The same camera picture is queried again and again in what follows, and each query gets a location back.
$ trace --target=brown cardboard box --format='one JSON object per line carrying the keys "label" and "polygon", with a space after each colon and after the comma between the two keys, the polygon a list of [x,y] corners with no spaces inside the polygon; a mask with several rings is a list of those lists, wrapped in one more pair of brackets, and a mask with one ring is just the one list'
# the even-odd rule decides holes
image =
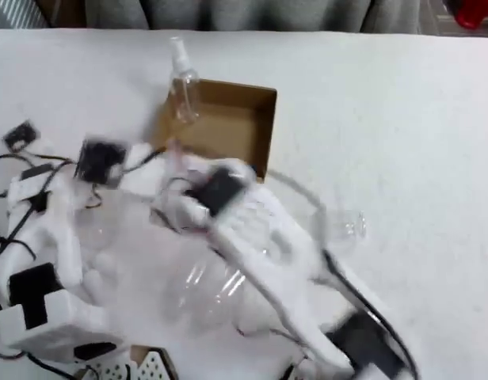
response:
{"label": "brown cardboard box", "polygon": [[277,91],[201,80],[200,98],[200,118],[187,125],[175,118],[168,96],[152,136],[153,147],[162,148],[175,137],[188,150],[207,158],[240,158],[265,178]]}

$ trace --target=white tablecloth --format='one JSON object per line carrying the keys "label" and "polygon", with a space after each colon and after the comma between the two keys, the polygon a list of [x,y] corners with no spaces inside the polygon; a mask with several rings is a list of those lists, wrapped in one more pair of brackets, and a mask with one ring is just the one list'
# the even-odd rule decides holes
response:
{"label": "white tablecloth", "polygon": [[[88,132],[141,139],[166,96],[173,34],[0,31],[0,138],[30,119],[73,157]],[[368,239],[346,261],[417,338],[425,378],[488,378],[488,40],[182,34],[203,78],[278,90],[269,167],[364,210]],[[147,329],[129,333],[165,343]],[[284,367],[274,339],[166,346],[182,379],[266,379]],[[27,366],[0,363],[1,378],[43,378]]]}

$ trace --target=perforated metal plate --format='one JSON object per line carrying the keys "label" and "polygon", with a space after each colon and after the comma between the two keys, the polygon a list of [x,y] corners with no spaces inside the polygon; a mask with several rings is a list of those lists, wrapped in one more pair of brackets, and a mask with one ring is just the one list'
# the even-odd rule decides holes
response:
{"label": "perforated metal plate", "polygon": [[[166,371],[166,364],[155,351],[147,353],[140,367],[126,356],[95,363],[92,367],[100,380],[173,380]],[[97,376],[88,370],[82,380],[97,380]]]}

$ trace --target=spray bottle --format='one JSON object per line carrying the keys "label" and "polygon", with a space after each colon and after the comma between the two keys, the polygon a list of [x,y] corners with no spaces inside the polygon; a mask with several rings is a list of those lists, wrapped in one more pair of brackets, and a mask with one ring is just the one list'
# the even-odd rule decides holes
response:
{"label": "spray bottle", "polygon": [[170,92],[176,117],[182,123],[194,123],[200,115],[200,79],[193,69],[180,37],[170,39],[172,48],[172,78]]}

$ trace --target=robotic hand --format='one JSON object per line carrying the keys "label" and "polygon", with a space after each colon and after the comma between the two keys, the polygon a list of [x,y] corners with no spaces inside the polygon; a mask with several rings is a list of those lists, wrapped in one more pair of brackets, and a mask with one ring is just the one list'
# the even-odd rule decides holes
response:
{"label": "robotic hand", "polygon": [[[0,337],[9,348],[58,363],[88,362],[126,348],[100,306],[73,290],[82,282],[82,257],[74,215],[90,186],[51,164],[25,170],[8,192],[8,242],[0,254]],[[55,258],[43,256],[50,241]]]}
{"label": "robotic hand", "polygon": [[[324,376],[368,378],[372,371],[381,378],[404,378],[408,372],[418,378],[406,346],[368,301],[372,296],[368,291],[363,296],[361,284],[358,290],[353,286],[356,279],[348,280],[348,271],[255,181],[248,165],[183,155],[174,146],[138,168],[135,183],[154,174],[153,207],[180,233],[204,231],[215,250],[270,302]],[[123,185],[129,192],[143,192],[133,182]],[[357,308],[334,331],[320,329],[306,302],[308,284],[317,278],[330,278],[330,285]]]}
{"label": "robotic hand", "polygon": [[[128,149],[87,140],[75,175],[80,182],[116,188],[151,202],[180,233],[204,231],[215,250],[271,303],[304,354],[321,363],[326,374],[356,376],[373,364],[388,378],[405,369],[418,378],[409,352],[390,325],[242,161],[206,160],[183,154],[175,146],[161,155],[147,144]],[[28,175],[23,174],[14,183],[26,180]],[[91,360],[122,344],[111,334],[105,310],[64,289],[82,281],[72,216],[83,204],[80,199],[86,198],[78,198],[71,181],[59,177],[52,182],[47,209],[31,218],[20,236],[34,251],[42,248],[45,236],[54,238],[56,268],[50,263],[27,268],[32,260],[19,245],[9,245],[9,255],[0,258],[0,294],[12,305],[0,312],[3,340],[12,348],[60,362]],[[10,189],[10,229],[25,213],[23,202],[38,195],[34,191],[16,195],[21,193]],[[353,303],[363,311],[324,332],[305,301],[307,285],[334,273],[348,299],[356,299]],[[39,279],[45,280],[32,287]],[[395,352],[390,338],[402,353]]]}

